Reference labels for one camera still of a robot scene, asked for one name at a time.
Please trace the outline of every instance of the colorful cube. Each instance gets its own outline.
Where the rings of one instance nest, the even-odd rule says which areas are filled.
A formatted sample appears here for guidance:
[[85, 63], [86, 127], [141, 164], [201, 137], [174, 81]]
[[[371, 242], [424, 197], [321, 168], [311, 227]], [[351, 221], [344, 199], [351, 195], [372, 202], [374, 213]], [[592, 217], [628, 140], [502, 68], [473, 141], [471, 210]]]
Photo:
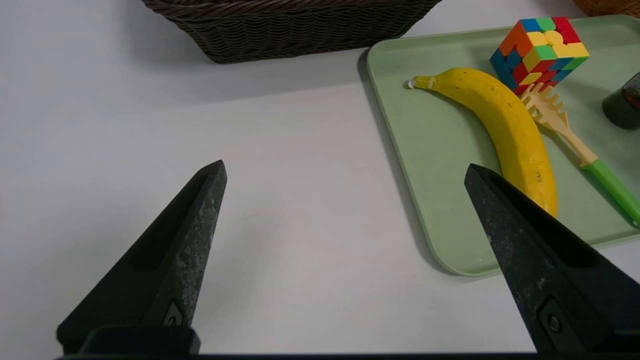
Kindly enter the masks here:
[[533, 83], [555, 86], [589, 58], [566, 17], [520, 20], [491, 57], [501, 82], [517, 95]]

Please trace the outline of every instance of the beige utensil head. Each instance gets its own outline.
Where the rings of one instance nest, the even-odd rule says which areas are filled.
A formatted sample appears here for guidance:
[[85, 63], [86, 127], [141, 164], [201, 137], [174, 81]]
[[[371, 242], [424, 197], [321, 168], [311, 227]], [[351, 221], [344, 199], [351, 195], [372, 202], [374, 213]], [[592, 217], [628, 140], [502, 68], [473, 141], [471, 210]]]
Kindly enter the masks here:
[[540, 92], [542, 86], [542, 83], [529, 85], [527, 90], [520, 96], [520, 99], [535, 122], [548, 129], [562, 133], [569, 129], [568, 115], [566, 111], [562, 111], [564, 102], [556, 104], [560, 94], [556, 93], [552, 97], [549, 96], [553, 86], [547, 86], [543, 92]]

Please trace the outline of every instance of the dark brown basket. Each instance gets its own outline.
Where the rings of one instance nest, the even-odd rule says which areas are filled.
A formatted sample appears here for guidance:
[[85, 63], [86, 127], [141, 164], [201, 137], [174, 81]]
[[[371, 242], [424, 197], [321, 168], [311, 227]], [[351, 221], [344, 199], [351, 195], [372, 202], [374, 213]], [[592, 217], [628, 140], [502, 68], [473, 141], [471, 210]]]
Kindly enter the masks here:
[[142, 0], [216, 63], [372, 46], [400, 37], [441, 0]]
[[623, 13], [640, 17], [639, 0], [573, 0], [589, 16]]

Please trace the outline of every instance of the white tabletop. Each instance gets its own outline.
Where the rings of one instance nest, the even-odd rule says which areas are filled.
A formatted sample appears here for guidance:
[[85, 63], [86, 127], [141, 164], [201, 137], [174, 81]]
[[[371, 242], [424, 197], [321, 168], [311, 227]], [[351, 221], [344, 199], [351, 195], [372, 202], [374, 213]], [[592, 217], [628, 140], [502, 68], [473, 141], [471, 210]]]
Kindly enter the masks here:
[[[408, 35], [547, 15], [584, 16], [445, 0]], [[214, 65], [135, 0], [4, 0], [0, 41], [3, 358], [60, 355], [56, 326], [218, 159], [202, 352], [534, 349], [502, 276], [425, 251], [363, 49]], [[640, 278], [640, 242], [603, 253]]]

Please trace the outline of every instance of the banana stem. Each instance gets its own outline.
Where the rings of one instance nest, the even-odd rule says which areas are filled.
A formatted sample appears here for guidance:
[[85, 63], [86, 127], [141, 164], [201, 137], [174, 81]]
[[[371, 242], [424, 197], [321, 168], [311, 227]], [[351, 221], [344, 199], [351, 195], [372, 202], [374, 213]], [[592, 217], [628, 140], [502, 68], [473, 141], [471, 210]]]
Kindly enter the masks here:
[[430, 89], [435, 82], [435, 76], [416, 76], [409, 80], [409, 88]]

